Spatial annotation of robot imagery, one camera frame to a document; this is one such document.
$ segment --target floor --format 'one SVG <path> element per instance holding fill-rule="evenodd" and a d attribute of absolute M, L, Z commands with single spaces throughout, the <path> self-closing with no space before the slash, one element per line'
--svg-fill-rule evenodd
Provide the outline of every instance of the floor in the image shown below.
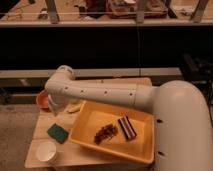
<path fill-rule="evenodd" d="M 37 121 L 39 109 L 34 104 L 0 105 L 0 170 L 1 171 L 47 171 L 26 169 L 25 158 Z M 58 168 L 59 171 L 146 171 L 141 165 L 100 165 Z"/>
<path fill-rule="evenodd" d="M 198 0 L 172 0 L 171 7 L 179 19 L 189 19 L 190 16 L 183 15 L 183 11 L 193 11 Z M 79 15 L 79 9 L 76 6 L 86 6 L 84 0 L 55 0 L 56 8 L 61 21 L 81 21 L 93 20 L 91 17 L 82 17 Z M 42 9 L 46 8 L 44 0 L 36 0 L 35 4 L 30 5 L 28 0 L 21 0 L 14 8 L 10 10 L 1 20 L 2 21 L 36 21 Z M 205 19 L 213 19 L 213 0 L 209 0 L 204 12 Z M 111 20 L 107 15 L 103 15 L 98 20 Z"/>

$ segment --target orange bowl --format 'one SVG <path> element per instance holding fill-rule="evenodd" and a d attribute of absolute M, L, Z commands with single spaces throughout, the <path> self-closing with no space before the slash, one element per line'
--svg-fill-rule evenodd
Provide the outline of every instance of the orange bowl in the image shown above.
<path fill-rule="evenodd" d="M 37 97 L 36 97 L 36 104 L 41 109 L 47 109 L 48 108 L 48 94 L 45 90 L 41 91 Z"/>

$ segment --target tray rim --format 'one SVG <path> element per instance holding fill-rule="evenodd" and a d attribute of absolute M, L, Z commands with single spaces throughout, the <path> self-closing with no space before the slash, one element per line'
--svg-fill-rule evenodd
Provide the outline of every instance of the tray rim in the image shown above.
<path fill-rule="evenodd" d="M 143 164 L 151 164 L 153 163 L 154 161 L 154 142 L 155 142 L 155 137 L 154 137 L 154 117 L 153 115 L 150 114 L 150 117 L 152 117 L 152 155 L 150 157 L 150 159 L 142 159 L 140 157 L 134 157 L 132 155 L 124 155 L 125 153 L 121 153 L 121 152 L 118 152 L 118 151 L 115 151 L 115 150 L 111 150 L 111 149 L 108 149 L 108 148 L 98 148 L 95 144 L 89 144 L 89 143 L 86 143 L 84 141 L 80 141 L 80 140 L 76 140 L 76 139 L 73 139 L 72 138 L 72 133 L 73 131 L 75 130 L 75 128 L 77 127 L 77 124 L 79 123 L 79 120 L 80 120 L 80 114 L 82 113 L 82 110 L 84 109 L 84 106 L 87 105 L 87 103 L 90 103 L 91 101 L 84 101 L 82 106 L 81 106 L 81 109 L 80 109 L 80 112 L 79 112 L 79 115 L 78 117 L 76 118 L 76 120 L 74 121 L 74 124 L 73 124 L 73 128 L 71 129 L 70 131 L 70 134 L 69 134 L 69 138 L 68 140 L 73 142 L 73 143 L 76 143 L 76 144 L 79 144 L 83 147 L 86 147 L 86 148 L 89 148 L 89 149 L 93 149 L 93 150 L 96 150 L 96 151 L 99 151 L 99 152 L 104 152 L 104 153 L 107 153 L 107 154 L 111 154 L 111 155 L 114 155 L 114 156 L 118 156 L 118 157 L 122 157 L 124 159 L 129 159 L 129 160 L 132 160 L 132 161 L 136 161 L 136 162 L 140 162 L 140 163 L 143 163 Z"/>

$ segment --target plastic tray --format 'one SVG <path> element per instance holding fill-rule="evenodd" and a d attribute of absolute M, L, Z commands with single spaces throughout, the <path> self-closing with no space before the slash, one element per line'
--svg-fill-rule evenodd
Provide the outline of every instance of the plastic tray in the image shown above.
<path fill-rule="evenodd" d="M 117 121 L 124 115 L 129 117 L 137 133 L 132 141 L 126 141 Z M 117 126 L 118 134 L 99 145 L 94 143 L 95 134 L 110 123 Z M 154 118 L 141 111 L 87 101 L 82 105 L 69 140 L 94 150 L 150 164 L 154 160 Z"/>

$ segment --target wooden tabletop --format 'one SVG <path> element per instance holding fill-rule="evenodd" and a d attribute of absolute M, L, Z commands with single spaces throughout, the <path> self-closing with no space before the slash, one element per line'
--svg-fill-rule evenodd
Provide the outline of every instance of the wooden tabletop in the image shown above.
<path fill-rule="evenodd" d="M 145 85 L 151 85 L 149 78 L 128 78 L 128 79 L 104 79 L 94 80 L 92 82 L 102 83 L 140 83 Z M 73 122 L 78 115 L 78 112 L 69 114 L 68 110 L 75 107 L 76 104 L 69 104 L 62 112 L 57 116 L 54 116 L 49 111 L 40 111 L 40 115 L 34 130 L 33 138 L 26 156 L 25 167 L 26 168 L 38 168 L 38 167 L 61 167 L 61 166 L 77 166 L 77 165 L 91 165 L 91 164 L 112 164 L 112 163 L 129 163 L 130 161 L 97 152 L 91 149 L 81 147 L 70 141 L 66 141 L 64 144 L 57 143 L 54 139 L 50 138 L 47 134 L 48 128 L 54 123 L 62 126 L 68 132 L 72 129 Z M 57 146 L 58 157 L 53 164 L 47 164 L 37 160 L 35 153 L 40 143 L 45 141 L 53 141 Z"/>

